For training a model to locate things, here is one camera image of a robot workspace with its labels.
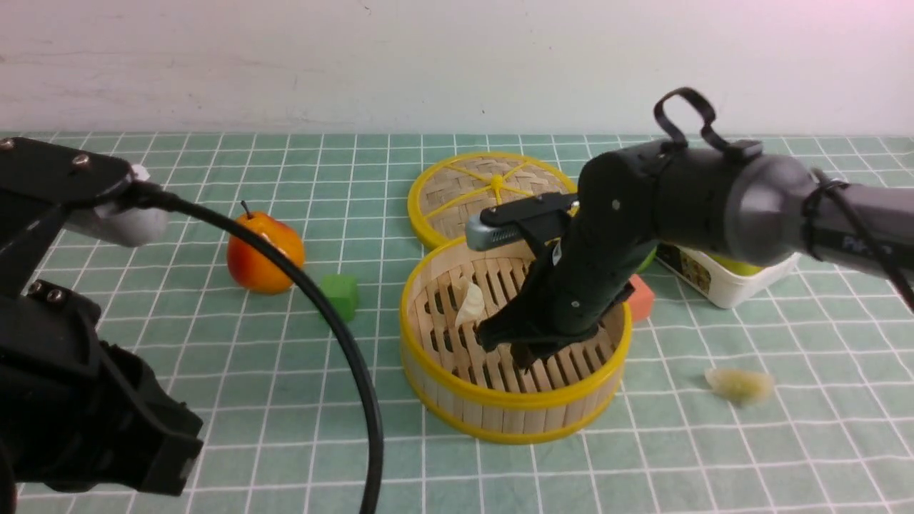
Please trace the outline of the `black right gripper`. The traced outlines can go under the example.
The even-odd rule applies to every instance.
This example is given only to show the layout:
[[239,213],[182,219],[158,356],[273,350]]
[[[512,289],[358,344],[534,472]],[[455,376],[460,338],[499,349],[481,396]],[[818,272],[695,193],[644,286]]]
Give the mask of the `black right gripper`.
[[476,330],[482,348],[509,346],[517,370],[596,335],[636,273],[636,232],[617,215],[578,214],[534,254],[517,296]]

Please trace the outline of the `left robot arm dark grey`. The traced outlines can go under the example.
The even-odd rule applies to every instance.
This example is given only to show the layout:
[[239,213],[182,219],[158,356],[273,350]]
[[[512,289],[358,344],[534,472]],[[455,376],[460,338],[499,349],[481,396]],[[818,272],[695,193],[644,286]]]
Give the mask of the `left robot arm dark grey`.
[[309,299],[345,354],[368,426],[360,512],[378,508],[384,430],[356,339],[316,283],[252,228],[151,181],[140,166],[22,136],[2,139],[2,511],[16,486],[62,493],[101,484],[180,495],[203,447],[202,420],[158,384],[139,356],[100,338],[89,297],[34,273],[62,231],[124,248],[162,237],[169,214],[225,231]]

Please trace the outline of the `right robot arm dark grey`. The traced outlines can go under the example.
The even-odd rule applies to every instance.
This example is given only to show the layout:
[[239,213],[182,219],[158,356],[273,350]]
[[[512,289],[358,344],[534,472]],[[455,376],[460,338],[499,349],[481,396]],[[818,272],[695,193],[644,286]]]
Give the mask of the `right robot arm dark grey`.
[[828,178],[758,142],[728,150],[657,141],[603,153],[574,194],[486,209],[467,244],[525,238],[519,294],[480,322],[486,351],[545,358],[587,341],[659,243],[772,266],[794,253],[888,279],[912,303],[912,190]]

